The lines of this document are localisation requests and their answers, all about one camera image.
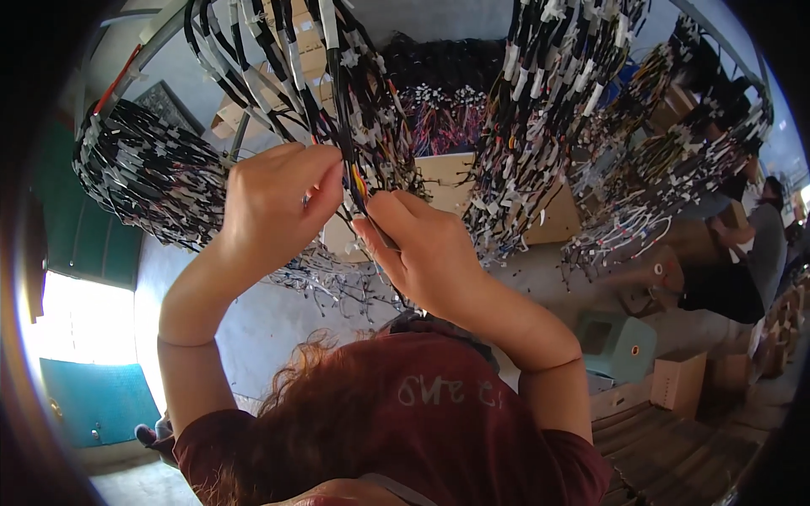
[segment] maroon t-shirt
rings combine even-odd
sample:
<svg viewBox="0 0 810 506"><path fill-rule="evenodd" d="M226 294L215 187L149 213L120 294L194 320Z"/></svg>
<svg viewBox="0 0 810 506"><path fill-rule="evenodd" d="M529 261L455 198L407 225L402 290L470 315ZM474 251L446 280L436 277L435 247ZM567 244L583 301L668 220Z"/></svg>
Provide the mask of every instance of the maroon t-shirt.
<svg viewBox="0 0 810 506"><path fill-rule="evenodd" d="M386 370L363 474L382 475L441 506L595 506L607 490L612 469L599 452L571 432L538 431L526 403L464 342L406 333L343 350L377 359ZM174 454L195 490L216 483L253 420L241 410L217 411L182 432Z"/></svg>

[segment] hand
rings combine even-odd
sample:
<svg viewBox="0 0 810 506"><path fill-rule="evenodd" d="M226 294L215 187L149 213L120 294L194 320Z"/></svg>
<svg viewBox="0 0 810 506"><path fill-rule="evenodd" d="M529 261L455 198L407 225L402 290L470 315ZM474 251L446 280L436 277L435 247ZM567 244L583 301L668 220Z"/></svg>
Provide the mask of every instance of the hand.
<svg viewBox="0 0 810 506"><path fill-rule="evenodd" d="M231 169L224 223L209 248L217 249L218 261L241 291L315 239L343 201L342 171L338 148L304 148L299 142L271 148Z"/></svg>
<svg viewBox="0 0 810 506"><path fill-rule="evenodd" d="M718 218L717 216L712 216L711 218L709 218L708 224L709 228L716 230L717 233L720 234L721 236L726 235L727 231L726 226L723 224L722 221L720 221L720 218Z"/></svg>
<svg viewBox="0 0 810 506"><path fill-rule="evenodd" d="M464 313L476 305L471 300L495 281L481 268L461 219L402 190L379 191L366 208L401 253L388 249L367 219L352 226L394 286L431 314L463 326Z"/></svg>

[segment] gray shirt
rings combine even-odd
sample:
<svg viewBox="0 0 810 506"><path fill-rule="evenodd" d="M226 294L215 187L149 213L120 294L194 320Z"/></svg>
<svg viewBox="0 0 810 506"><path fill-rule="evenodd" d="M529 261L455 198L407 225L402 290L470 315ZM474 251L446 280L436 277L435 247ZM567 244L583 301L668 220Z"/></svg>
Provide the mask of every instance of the gray shirt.
<svg viewBox="0 0 810 506"><path fill-rule="evenodd" d="M748 271L757 285L762 307L768 312L776 297L779 279L785 270L787 241L782 216L776 207L762 204L748 217L748 224L757 231L754 246L748 252Z"/></svg>

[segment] green wall panel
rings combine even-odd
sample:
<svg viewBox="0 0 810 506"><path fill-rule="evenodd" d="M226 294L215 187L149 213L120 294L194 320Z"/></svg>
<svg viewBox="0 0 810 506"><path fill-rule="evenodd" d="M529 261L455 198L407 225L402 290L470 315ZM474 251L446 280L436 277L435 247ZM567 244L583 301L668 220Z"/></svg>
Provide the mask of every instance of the green wall panel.
<svg viewBox="0 0 810 506"><path fill-rule="evenodd" d="M143 231L84 193L71 166L73 146L73 134L52 121L37 152L32 190L45 213L49 269L134 289Z"/></svg>

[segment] red wire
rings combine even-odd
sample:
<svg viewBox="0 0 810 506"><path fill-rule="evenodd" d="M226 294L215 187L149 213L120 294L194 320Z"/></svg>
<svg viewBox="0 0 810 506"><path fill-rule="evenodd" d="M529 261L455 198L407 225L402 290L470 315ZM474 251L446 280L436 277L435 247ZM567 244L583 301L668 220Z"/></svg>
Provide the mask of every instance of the red wire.
<svg viewBox="0 0 810 506"><path fill-rule="evenodd" d="M135 46L135 49L132 51L132 54L130 55L130 59L126 61L124 68L122 68L121 72L118 73L118 77L115 78L113 83L109 85L109 88L107 88L107 91L105 91L104 94L101 96L101 99L99 100L99 103L96 105L96 108L93 109L93 114L98 114L101 108L107 102L107 100L109 100L109 97L113 94L113 91L118 86L118 83L121 82L121 79L124 78L124 74L126 74L127 69L129 69L130 65L132 65L132 61L135 59L135 56L138 55L138 52L141 50L141 48L142 48L141 44Z"/></svg>

